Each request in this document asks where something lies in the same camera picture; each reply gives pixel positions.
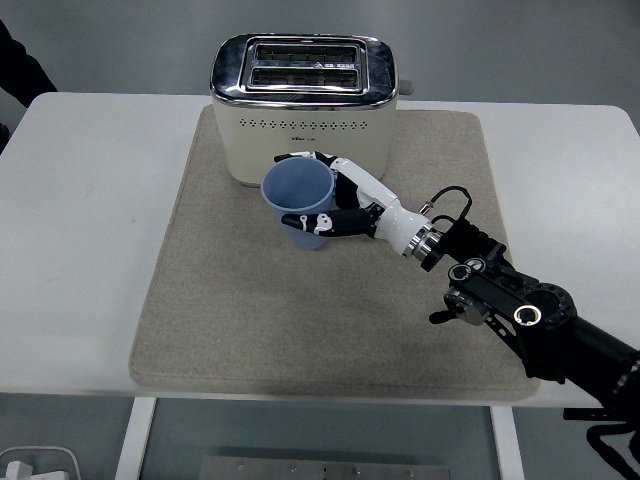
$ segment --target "black sleeve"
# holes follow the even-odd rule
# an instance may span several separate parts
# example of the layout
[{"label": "black sleeve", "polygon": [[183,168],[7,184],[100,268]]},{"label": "black sleeve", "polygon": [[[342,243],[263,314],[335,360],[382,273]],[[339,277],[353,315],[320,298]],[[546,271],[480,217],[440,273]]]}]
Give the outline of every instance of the black sleeve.
[{"label": "black sleeve", "polygon": [[11,38],[0,20],[0,88],[28,107],[41,93],[55,92],[38,61],[27,55],[24,46]]}]

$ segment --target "plastic cup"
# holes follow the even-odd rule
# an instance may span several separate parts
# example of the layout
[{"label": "plastic cup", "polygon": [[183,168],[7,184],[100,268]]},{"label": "plastic cup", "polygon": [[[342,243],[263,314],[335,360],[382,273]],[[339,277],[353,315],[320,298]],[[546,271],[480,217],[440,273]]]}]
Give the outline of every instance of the plastic cup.
[{"label": "plastic cup", "polygon": [[[291,157],[276,163],[267,172],[260,191],[278,223],[285,213],[304,215],[331,209],[334,179],[331,169],[320,160]],[[326,238],[280,223],[289,240],[302,250],[316,250]]]}]

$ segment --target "felt mat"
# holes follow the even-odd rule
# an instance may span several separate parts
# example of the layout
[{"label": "felt mat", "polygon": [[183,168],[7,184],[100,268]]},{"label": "felt mat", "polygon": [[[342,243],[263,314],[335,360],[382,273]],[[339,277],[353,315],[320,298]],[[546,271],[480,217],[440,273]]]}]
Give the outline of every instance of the felt mat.
[{"label": "felt mat", "polygon": [[[383,183],[417,211],[465,186],[468,218],[506,241],[477,117],[398,111]],[[448,193],[439,213],[457,216]],[[448,289],[383,240],[292,247],[259,189],[225,165],[213,108],[201,115],[131,351],[139,384],[209,393],[516,400],[539,384],[488,327],[431,325]]]}]

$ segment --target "robotic arm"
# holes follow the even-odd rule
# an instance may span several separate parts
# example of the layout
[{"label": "robotic arm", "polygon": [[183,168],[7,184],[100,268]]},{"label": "robotic arm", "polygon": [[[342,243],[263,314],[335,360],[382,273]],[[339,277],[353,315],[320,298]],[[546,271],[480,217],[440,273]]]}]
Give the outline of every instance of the robotic arm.
[{"label": "robotic arm", "polygon": [[[504,258],[505,245],[466,220],[471,197],[464,188],[446,188],[419,213],[413,213],[348,159],[302,152],[276,157],[276,161],[289,156],[314,157],[331,168],[340,210],[288,214],[282,223],[325,237],[366,234],[387,240],[396,253],[418,259],[426,271],[445,255],[453,258],[457,264],[448,272],[446,308],[430,316],[432,323],[454,318],[473,325],[486,323],[522,360],[529,377],[559,383],[569,379],[607,412],[627,422],[626,433],[640,429],[640,351],[580,318],[571,295],[563,288],[515,270]],[[425,215],[433,204],[451,190],[468,199],[460,216],[429,220]],[[434,224],[443,218],[451,226],[441,232]],[[639,433],[631,440],[630,449],[640,462]],[[628,470],[620,467],[621,457],[605,460],[625,478],[640,478],[626,464]]]}]

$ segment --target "toaster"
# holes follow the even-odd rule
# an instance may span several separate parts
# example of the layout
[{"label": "toaster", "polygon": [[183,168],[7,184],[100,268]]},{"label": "toaster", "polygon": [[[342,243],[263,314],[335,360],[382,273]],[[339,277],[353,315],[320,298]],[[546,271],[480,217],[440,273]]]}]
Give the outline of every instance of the toaster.
[{"label": "toaster", "polygon": [[210,85],[227,167],[241,183],[257,186],[275,156],[308,150],[384,173],[398,76],[383,42],[240,35],[220,47]]}]

